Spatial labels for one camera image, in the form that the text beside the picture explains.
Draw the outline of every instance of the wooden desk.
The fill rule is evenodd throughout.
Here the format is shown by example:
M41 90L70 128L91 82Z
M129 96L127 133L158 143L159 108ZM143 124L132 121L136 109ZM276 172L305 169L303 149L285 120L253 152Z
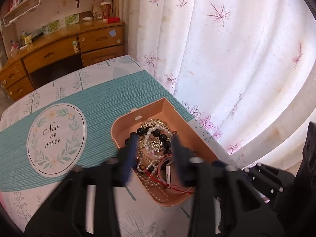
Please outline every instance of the wooden desk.
M124 22L88 21L42 36L8 59L0 71L1 85L16 101L34 90L31 73L76 54L84 67L123 56Z

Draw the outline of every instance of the black bead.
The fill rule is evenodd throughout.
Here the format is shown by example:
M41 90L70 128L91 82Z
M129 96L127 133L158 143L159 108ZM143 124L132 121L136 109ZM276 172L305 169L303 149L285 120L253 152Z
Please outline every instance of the black bead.
M165 149L169 149L171 147L171 142L165 141L162 145Z
M151 126L145 128L145 134L148 132L149 128L151 128Z
M166 150L164 150L163 154L164 154L164 155L166 155L166 154L171 154L171 150L166 149Z
M137 133L131 132L131 133L130 133L130 138L132 138L134 135L137 136Z
M144 130L143 128L138 128L136 132L137 132L137 134L138 134L139 136L145 134L145 130Z
M166 141L166 140L167 140L167 136L166 136L165 134L161 134L161 135L159 136L159 141L164 142L164 141Z
M160 130L156 129L154 132L152 132L154 137L158 137L160 135Z

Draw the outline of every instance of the wall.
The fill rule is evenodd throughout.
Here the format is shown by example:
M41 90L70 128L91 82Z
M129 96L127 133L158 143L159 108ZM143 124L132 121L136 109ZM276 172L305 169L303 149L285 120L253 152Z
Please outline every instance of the wall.
M39 8L22 16L15 22L17 35L21 36L23 30L32 32L65 16L91 11L92 3L93 0L80 0L80 7L76 8L76 0L42 0L42 5Z

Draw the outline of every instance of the curtain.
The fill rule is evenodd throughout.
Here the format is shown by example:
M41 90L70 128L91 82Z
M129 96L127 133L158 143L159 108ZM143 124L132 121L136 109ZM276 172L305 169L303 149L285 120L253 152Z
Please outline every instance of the curtain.
M304 0L119 4L128 54L240 167L302 159L316 117L316 23Z

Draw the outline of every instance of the teal striped pattern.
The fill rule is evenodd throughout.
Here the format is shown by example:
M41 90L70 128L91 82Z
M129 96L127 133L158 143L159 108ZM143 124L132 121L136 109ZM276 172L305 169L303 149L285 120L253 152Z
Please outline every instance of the teal striped pattern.
M116 146L111 139L111 126L132 108L166 97L188 122L193 116L149 73L137 72L120 77L68 96L56 103L71 103L87 121L87 141L78 164L91 167L114 156ZM30 165L26 140L36 117L48 106L21 119L0 133L0 189L18 191L54 183L63 178L47 178Z

